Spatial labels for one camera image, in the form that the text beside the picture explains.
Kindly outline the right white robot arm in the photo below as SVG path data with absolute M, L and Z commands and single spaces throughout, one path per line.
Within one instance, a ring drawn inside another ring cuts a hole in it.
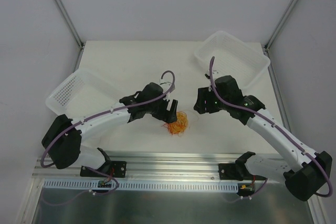
M 326 151 L 316 152 L 281 126 L 265 105 L 253 95 L 243 95 L 232 76 L 213 78 L 206 75 L 209 87 L 199 88 L 194 110 L 199 114 L 226 111 L 242 125 L 266 140 L 282 157 L 282 161 L 245 152 L 228 170 L 227 177 L 244 180 L 252 176 L 283 183 L 301 201 L 316 195 L 333 194 L 330 180 L 332 157 Z

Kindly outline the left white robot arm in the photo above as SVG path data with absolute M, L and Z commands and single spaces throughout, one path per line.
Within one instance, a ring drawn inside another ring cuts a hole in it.
M 56 117 L 42 140 L 45 149 L 40 165 L 65 169 L 78 163 L 87 171 L 105 176 L 112 171 L 112 160 L 99 147 L 84 146 L 84 141 L 105 130 L 131 123 L 150 114 L 165 123 L 177 120 L 177 100 L 170 100 L 174 84 L 149 83 L 143 90 L 124 97 L 112 108 L 92 116 L 70 119 L 62 114 Z

